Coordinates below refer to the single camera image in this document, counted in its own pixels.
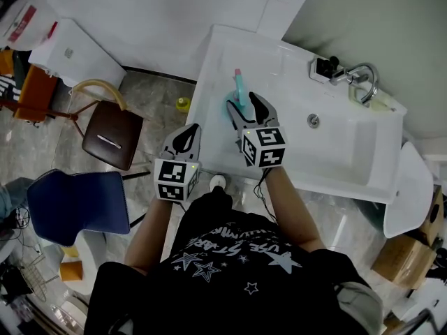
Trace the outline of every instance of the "white sink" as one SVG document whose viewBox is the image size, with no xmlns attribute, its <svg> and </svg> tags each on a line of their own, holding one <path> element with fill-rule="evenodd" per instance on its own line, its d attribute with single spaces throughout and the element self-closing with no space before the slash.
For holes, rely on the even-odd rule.
<svg viewBox="0 0 447 335">
<path fill-rule="evenodd" d="M 263 36 L 214 27 L 187 123 L 203 128 L 203 168 L 259 179 L 235 145 L 236 132 L 224 98 L 235 89 L 234 70 L 277 110 L 286 129 L 284 166 L 296 188 L 389 203 L 395 197 L 402 121 L 406 110 L 375 112 L 352 103 L 348 84 L 332 86 L 309 78 L 314 54 Z M 307 118 L 317 114 L 319 125 Z"/>
</svg>

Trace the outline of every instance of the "white sneaker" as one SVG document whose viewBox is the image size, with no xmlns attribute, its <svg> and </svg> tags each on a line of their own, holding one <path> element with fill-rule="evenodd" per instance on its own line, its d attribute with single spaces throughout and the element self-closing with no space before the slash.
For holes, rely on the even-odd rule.
<svg viewBox="0 0 447 335">
<path fill-rule="evenodd" d="M 226 180 L 223 175 L 214 175 L 210 180 L 210 191 L 213 191 L 216 186 L 220 186 L 225 190 Z"/>
</svg>

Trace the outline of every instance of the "sink drain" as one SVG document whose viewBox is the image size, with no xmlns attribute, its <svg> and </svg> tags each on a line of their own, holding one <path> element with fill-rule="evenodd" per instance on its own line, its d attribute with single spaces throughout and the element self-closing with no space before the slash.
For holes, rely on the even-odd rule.
<svg viewBox="0 0 447 335">
<path fill-rule="evenodd" d="M 320 125 L 320 117 L 316 114 L 309 115 L 307 117 L 307 124 L 309 124 L 312 129 L 318 128 Z"/>
</svg>

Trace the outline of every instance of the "tiled floor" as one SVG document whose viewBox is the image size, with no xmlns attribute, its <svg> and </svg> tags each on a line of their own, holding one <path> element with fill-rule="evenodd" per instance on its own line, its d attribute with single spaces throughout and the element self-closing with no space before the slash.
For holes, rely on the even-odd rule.
<svg viewBox="0 0 447 335">
<path fill-rule="evenodd" d="M 138 143 L 134 162 L 153 161 L 160 152 L 165 137 L 175 129 L 184 125 L 186 115 L 175 109 L 177 98 L 192 97 L 194 86 L 163 77 L 130 72 L 126 76 L 121 91 L 129 106 L 144 116 L 142 133 Z M 68 95 L 68 88 L 60 84 L 53 102 L 53 108 L 59 111 L 75 111 L 90 103 L 86 96 Z M 93 109 L 87 110 L 79 120 L 85 129 Z M 74 125 L 65 119 L 47 119 L 39 128 L 24 121 L 14 119 L 12 113 L 3 109 L 0 112 L 0 183 L 17 177 L 35 179 L 44 172 L 58 168 L 67 173 L 110 171 L 113 167 L 93 158 L 81 148 L 82 139 Z M 133 168 L 131 172 L 148 170 L 151 167 Z M 200 197 L 208 190 L 208 182 L 212 174 L 202 172 L 200 181 L 194 189 L 191 200 Z M 242 211 L 250 211 L 266 216 L 260 200 L 253 193 L 253 182 L 232 177 L 228 193 L 233 196 L 233 206 Z M 151 175 L 139 179 L 125 181 L 126 200 L 131 221 L 144 214 L 154 197 L 153 179 Z M 264 190 L 268 207 L 271 208 L 268 192 Z M 326 246 L 335 246 L 336 251 L 347 254 L 371 286 L 382 297 L 386 311 L 405 293 L 385 281 L 370 270 L 371 264 L 380 251 L 385 239 L 362 216 L 353 201 L 329 195 L 321 195 L 308 191 L 300 194 L 314 217 Z M 177 205 L 173 208 L 166 237 L 163 257 L 167 257 L 172 246 L 177 226 L 183 211 Z M 337 233 L 343 225 L 343 231 Z M 138 227 L 125 236 L 107 234 L 107 259 L 122 262 L 126 247 Z M 37 242 L 32 226 L 25 233 L 25 244 Z M 17 244 L 16 254 L 24 260 L 31 261 L 36 257 L 31 248 Z M 51 269 L 40 269 L 44 279 L 54 276 Z M 47 285 L 47 304 L 61 305 L 71 291 L 56 279 Z"/>
</svg>

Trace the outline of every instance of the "faucet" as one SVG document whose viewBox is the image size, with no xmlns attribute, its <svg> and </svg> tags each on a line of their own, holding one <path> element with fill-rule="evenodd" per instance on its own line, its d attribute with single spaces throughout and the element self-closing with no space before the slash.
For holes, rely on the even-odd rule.
<svg viewBox="0 0 447 335">
<path fill-rule="evenodd" d="M 352 68 L 343 68 L 335 72 L 329 82 L 334 86 L 342 81 L 346 81 L 348 84 L 360 84 L 369 80 L 369 75 L 371 75 L 371 88 L 366 93 L 366 96 L 360 100 L 362 104 L 365 104 L 379 91 L 379 72 L 372 64 L 363 63 L 355 65 Z"/>
</svg>

